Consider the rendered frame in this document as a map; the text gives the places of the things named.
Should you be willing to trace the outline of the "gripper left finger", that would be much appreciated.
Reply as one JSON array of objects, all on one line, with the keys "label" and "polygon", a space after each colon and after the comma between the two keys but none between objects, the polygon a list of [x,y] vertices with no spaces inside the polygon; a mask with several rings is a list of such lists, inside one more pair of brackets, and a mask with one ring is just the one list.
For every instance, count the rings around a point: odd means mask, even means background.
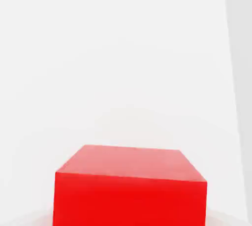
[{"label": "gripper left finger", "polygon": [[34,212],[22,220],[21,226],[52,226],[53,212]]}]

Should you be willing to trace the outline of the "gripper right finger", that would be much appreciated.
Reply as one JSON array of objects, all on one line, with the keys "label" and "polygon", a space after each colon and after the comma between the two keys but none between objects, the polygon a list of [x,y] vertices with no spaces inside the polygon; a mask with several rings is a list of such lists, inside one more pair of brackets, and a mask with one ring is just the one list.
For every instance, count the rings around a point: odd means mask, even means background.
[{"label": "gripper right finger", "polygon": [[207,210],[205,226],[239,226],[239,220],[225,213]]}]

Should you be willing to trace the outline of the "small red cube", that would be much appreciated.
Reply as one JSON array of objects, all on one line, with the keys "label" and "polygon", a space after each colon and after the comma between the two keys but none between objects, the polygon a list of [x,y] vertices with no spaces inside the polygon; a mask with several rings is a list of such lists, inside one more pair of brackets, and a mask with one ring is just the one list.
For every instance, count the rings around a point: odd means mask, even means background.
[{"label": "small red cube", "polygon": [[205,226],[206,201],[179,150],[85,145],[55,173],[52,226]]}]

